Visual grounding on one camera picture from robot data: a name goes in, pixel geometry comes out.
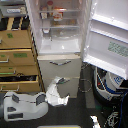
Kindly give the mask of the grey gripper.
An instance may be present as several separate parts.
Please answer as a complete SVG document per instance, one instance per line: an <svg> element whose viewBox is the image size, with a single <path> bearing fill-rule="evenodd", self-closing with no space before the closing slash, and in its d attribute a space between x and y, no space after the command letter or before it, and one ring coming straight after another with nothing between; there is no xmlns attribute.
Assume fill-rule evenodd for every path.
<svg viewBox="0 0 128 128"><path fill-rule="evenodd" d="M56 76L54 81L47 88L45 100L52 106L66 105L69 97L61 97L58 92L57 85L65 84L69 81L70 79Z"/></svg>

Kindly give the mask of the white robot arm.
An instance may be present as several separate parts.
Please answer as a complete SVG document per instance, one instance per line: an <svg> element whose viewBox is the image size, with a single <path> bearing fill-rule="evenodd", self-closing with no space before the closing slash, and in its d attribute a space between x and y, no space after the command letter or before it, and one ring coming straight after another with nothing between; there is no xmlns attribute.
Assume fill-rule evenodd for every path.
<svg viewBox="0 0 128 128"><path fill-rule="evenodd" d="M64 84L66 79L56 76L47 87L46 92L35 95L18 94L8 91L2 98L0 105L0 118L5 121L19 121L38 119L48 112L48 106L65 106L69 95L61 97L58 85Z"/></svg>

